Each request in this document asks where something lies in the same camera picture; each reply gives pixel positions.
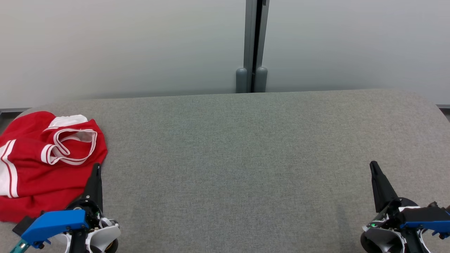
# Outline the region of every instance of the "white wall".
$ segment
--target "white wall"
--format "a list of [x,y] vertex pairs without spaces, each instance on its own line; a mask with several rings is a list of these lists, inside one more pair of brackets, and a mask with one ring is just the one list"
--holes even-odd
[[450,104],[450,1],[272,0],[267,92],[396,88]]
[[245,1],[3,1],[0,108],[234,93]]

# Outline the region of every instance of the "red garment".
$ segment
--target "red garment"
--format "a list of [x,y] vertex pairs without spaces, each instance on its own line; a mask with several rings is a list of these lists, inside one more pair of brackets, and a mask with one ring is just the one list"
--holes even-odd
[[36,112],[15,119],[0,136],[0,221],[65,209],[107,152],[99,126],[82,115]]

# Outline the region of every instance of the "gray table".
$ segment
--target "gray table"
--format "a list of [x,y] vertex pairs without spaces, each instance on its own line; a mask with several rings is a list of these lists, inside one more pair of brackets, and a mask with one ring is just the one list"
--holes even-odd
[[[399,195],[450,204],[450,124],[412,93],[101,99],[26,113],[39,110],[83,114],[105,133],[104,210],[121,224],[119,252],[363,252],[371,160]],[[18,241],[13,226],[0,224],[0,252]]]

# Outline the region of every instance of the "blue plastic part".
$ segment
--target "blue plastic part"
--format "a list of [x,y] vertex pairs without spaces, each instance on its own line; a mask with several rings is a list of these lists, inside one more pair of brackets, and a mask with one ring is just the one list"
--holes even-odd
[[24,239],[20,240],[18,244],[11,250],[9,253],[24,253],[28,248],[30,247],[30,244],[27,243]]
[[422,221],[422,222],[405,222],[400,228],[408,226],[410,228],[424,228],[433,230],[437,233],[450,233],[450,221]]
[[22,239],[34,248],[39,248],[44,241],[49,242],[48,239],[57,234],[88,228],[85,217],[86,212],[83,209],[46,212],[22,234]]
[[[438,233],[439,232],[434,231],[434,232],[431,233],[431,235],[435,236]],[[439,235],[442,236],[443,239],[446,239],[446,238],[448,238],[450,236],[450,233],[439,233]]]

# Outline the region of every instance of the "robotic arm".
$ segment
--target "robotic arm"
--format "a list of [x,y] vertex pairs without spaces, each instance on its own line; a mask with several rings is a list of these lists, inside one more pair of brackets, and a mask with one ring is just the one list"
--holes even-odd
[[103,215],[101,166],[92,169],[80,199],[64,211],[45,212],[38,218],[25,217],[13,232],[21,240],[10,253],[23,253],[30,246],[44,248],[50,238],[66,242],[65,253],[114,253],[118,247],[120,227]]
[[395,193],[378,163],[370,163],[373,199],[378,215],[363,226],[361,245],[368,253],[431,253],[423,242],[427,230],[450,236],[450,207],[439,208],[436,202],[421,208]]

